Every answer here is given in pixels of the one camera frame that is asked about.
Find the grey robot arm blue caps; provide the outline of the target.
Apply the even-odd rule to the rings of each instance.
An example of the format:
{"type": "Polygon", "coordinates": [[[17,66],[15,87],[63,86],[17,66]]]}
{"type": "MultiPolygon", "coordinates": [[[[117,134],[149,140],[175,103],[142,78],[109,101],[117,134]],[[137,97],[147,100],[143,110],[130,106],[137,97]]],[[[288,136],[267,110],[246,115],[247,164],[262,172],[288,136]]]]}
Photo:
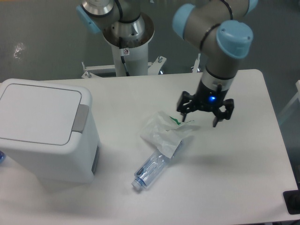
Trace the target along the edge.
{"type": "MultiPolygon", "coordinates": [[[[257,5],[255,0],[211,0],[203,7],[182,5],[172,20],[174,32],[207,57],[195,94],[182,92],[177,111],[212,112],[213,125],[231,118],[234,101],[225,96],[247,56],[253,32],[239,19],[257,5]]],[[[110,44],[117,76],[148,75],[148,43],[154,35],[152,20],[138,0],[83,0],[76,7],[82,23],[101,32],[110,44]]]]}

